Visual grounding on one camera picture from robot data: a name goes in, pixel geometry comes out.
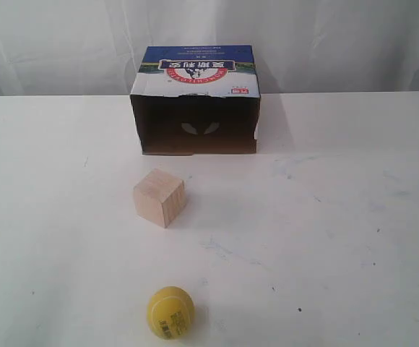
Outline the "yellow tennis ball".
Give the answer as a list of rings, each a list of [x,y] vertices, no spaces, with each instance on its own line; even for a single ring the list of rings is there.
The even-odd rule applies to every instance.
[[[183,335],[190,329],[194,315],[192,298],[176,286],[161,288],[147,304],[147,323],[156,333],[163,333],[163,328],[167,327],[172,334]]]

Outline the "light wooden cube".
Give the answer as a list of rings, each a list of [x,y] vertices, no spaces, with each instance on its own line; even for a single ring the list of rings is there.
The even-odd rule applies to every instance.
[[[187,203],[185,184],[160,169],[153,169],[133,189],[137,215],[167,228]]]

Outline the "blue white cardboard box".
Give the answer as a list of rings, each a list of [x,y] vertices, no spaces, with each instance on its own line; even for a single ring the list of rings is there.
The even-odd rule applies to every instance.
[[[150,46],[130,100],[145,155],[257,150],[261,94],[250,45]]]

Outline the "white backdrop curtain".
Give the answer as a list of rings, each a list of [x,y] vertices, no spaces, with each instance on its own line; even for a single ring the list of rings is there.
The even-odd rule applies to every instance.
[[[0,95],[127,94],[148,46],[214,44],[265,93],[419,90],[419,1],[0,1]]]

